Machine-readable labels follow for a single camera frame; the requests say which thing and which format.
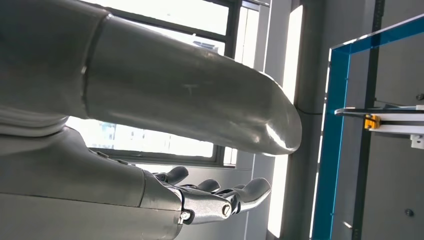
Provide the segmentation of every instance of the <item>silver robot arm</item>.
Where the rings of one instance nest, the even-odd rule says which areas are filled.
[[[0,111],[51,115],[38,135],[74,116],[251,153],[301,143],[280,86],[230,58],[75,0],[3,0],[0,16]]]

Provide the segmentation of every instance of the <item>blue frame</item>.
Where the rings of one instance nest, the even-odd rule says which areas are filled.
[[[421,33],[424,14],[330,49],[312,240],[332,239],[344,122],[334,112],[346,106],[351,55]]]

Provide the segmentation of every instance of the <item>bolt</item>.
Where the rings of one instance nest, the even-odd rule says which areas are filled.
[[[405,214],[406,214],[408,217],[413,217],[413,216],[414,216],[414,211],[412,211],[411,209],[407,208],[407,209],[405,210]]]
[[[179,216],[182,220],[190,219],[191,214],[188,211],[183,211]]]
[[[424,100],[424,93],[420,93],[420,94],[418,94],[418,95],[416,96],[416,99],[417,99],[418,101]]]
[[[228,218],[231,214],[231,206],[229,204],[225,204],[222,208],[222,214],[224,217]]]

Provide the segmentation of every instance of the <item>yellow clamp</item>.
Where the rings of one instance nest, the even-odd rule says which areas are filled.
[[[377,115],[366,115],[364,128],[365,129],[378,129],[380,127],[381,118]]]

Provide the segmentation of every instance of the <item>window pane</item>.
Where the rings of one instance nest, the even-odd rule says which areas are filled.
[[[177,31],[173,31],[173,30],[169,30],[169,29],[164,29],[161,27],[155,27],[155,26],[150,26],[147,24],[141,24],[141,23],[137,23],[137,22],[133,22],[133,21],[128,21],[131,22],[133,24],[137,24],[140,25],[144,28],[150,29],[152,31],[161,33],[163,35],[166,35],[172,39],[178,40],[180,42],[195,46],[195,47],[201,47],[201,48],[205,48],[205,49],[209,49],[215,53],[218,53],[219,55],[224,55],[224,51],[225,51],[225,43],[220,42],[220,41],[214,41],[211,39],[207,39],[207,38],[203,38],[203,37],[199,37],[199,36],[195,36],[195,35],[190,35],[190,34],[185,34],[185,33],[181,33],[181,32],[177,32]]]
[[[238,22],[237,45],[235,58],[250,68],[255,63],[256,40],[258,37],[259,12],[242,7],[240,9],[240,20]]]
[[[214,145],[169,133],[69,117],[66,125],[77,130],[89,148],[129,150],[210,158]]]
[[[204,0],[83,0],[129,13],[225,35],[228,7]]]

